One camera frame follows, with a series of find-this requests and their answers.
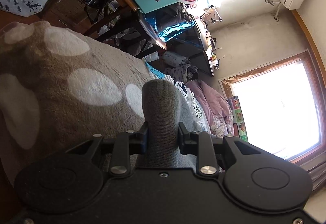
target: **wooden window frame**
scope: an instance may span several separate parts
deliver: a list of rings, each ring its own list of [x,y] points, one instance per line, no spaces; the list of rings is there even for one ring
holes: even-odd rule
[[[232,94],[232,88],[231,88],[232,84],[248,80],[250,78],[262,75],[264,73],[271,72],[275,69],[279,69],[281,67],[290,65],[297,61],[302,61],[305,71],[307,73],[311,91],[316,104],[319,129],[320,129],[319,143],[311,147],[310,149],[307,149],[305,152],[298,154],[297,156],[293,157],[290,160],[293,163],[301,165],[326,150],[326,124],[325,124],[326,107],[325,107],[325,96],[323,93],[323,83],[320,81],[320,78],[318,77],[318,72],[316,71],[315,64],[313,63],[313,59],[311,58],[309,51],[305,51],[293,57],[283,59],[276,63],[272,63],[270,65],[254,69],[246,73],[232,76],[230,78],[222,80],[221,83],[225,95],[227,96],[227,98],[229,98],[236,95],[236,94]]]

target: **deer print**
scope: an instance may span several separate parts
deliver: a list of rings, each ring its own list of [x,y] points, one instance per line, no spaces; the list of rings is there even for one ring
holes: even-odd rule
[[[30,2],[26,3],[26,5],[30,8],[30,12],[32,11],[32,9],[34,10],[34,7],[36,7],[36,9],[37,9],[38,6],[41,6],[38,3],[31,5],[32,2],[33,1],[30,1]]]

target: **colorful board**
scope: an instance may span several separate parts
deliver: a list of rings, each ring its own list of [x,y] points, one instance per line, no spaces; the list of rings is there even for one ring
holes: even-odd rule
[[[248,142],[246,126],[244,123],[239,98],[237,96],[226,99],[232,109],[234,135]]]

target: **screw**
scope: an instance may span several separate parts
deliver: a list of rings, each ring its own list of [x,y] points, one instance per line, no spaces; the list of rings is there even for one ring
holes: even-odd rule
[[[213,166],[203,166],[200,168],[200,172],[205,175],[213,175],[217,172],[216,168]]]
[[[34,224],[34,221],[31,219],[25,219],[24,224]]]
[[[303,219],[297,218],[292,222],[292,224],[304,224],[304,221],[303,221]]]
[[[159,176],[161,176],[162,178],[166,178],[166,177],[169,176],[169,174],[166,173],[166,172],[162,172],[162,173],[159,174]]]
[[[111,172],[114,173],[115,175],[122,175],[127,172],[127,168],[124,166],[113,166],[111,168]]]

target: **gray knitted fabric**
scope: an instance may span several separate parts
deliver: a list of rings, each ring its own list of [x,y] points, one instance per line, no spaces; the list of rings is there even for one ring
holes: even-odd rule
[[[178,124],[183,122],[188,131],[202,131],[202,128],[178,89],[164,80],[149,81],[142,88],[142,107],[150,134],[147,152],[138,156],[137,166],[195,168],[195,156],[180,154]]]

